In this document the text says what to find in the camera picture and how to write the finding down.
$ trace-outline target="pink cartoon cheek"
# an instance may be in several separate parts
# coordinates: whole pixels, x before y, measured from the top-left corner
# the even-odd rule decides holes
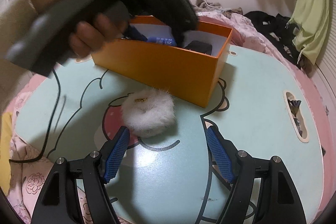
[[[103,131],[106,133],[107,137],[112,140],[121,126],[124,126],[124,121],[121,116],[121,106],[110,106],[104,117],[103,121]],[[128,145],[133,145],[137,143],[137,136],[132,134]]]

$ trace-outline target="black cable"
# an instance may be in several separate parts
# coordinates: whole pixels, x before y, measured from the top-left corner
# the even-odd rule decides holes
[[[27,163],[30,163],[30,162],[36,162],[36,161],[38,161],[38,160],[40,160],[42,158],[42,156],[43,156],[43,154],[45,152],[45,149],[46,149],[46,146],[47,146],[47,142],[48,142],[48,138],[49,138],[50,129],[51,129],[51,124],[53,123],[53,118],[54,118],[54,115],[55,115],[55,112],[56,112],[56,108],[57,108],[57,105],[58,105],[58,101],[59,101],[59,98],[60,98],[60,95],[61,95],[61,84],[59,82],[59,79],[58,79],[58,76],[56,74],[55,69],[53,69],[52,72],[55,75],[55,78],[56,78],[56,81],[57,81],[58,94],[57,94],[57,98],[56,98],[54,109],[53,109],[53,111],[51,113],[51,116],[50,116],[50,120],[49,120],[49,124],[48,124],[47,132],[46,132],[46,135],[45,135],[45,139],[44,139],[42,150],[41,150],[40,154],[36,158],[29,159],[29,160],[9,160],[9,162],[13,162],[13,163],[17,163],[17,164],[27,164]]]

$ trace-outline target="green curtain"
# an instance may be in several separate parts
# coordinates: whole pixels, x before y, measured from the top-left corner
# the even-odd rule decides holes
[[[293,40],[296,49],[300,51],[300,57],[303,54],[312,64],[315,64],[322,45],[326,42],[330,25],[330,1],[297,0],[289,20],[289,23],[300,26],[300,32]]]

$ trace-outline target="metal screw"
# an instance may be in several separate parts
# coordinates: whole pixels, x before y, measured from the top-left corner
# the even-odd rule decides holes
[[[90,157],[91,158],[96,158],[96,157],[98,157],[99,156],[99,151],[92,151],[91,153],[90,153]]]
[[[277,163],[281,162],[281,158],[279,156],[273,156],[272,159]]]
[[[246,151],[244,151],[244,150],[239,150],[239,151],[238,151],[238,156],[239,156],[239,157],[242,157],[242,158],[245,158],[245,157],[247,156],[247,153],[246,153]]]
[[[57,163],[57,164],[62,164],[62,163],[64,163],[64,158],[58,158],[58,159],[56,160],[56,163]]]

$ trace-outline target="radiator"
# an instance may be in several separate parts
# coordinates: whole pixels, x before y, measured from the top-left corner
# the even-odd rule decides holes
[[[330,33],[316,60],[316,65],[336,107],[336,0],[332,2]]]

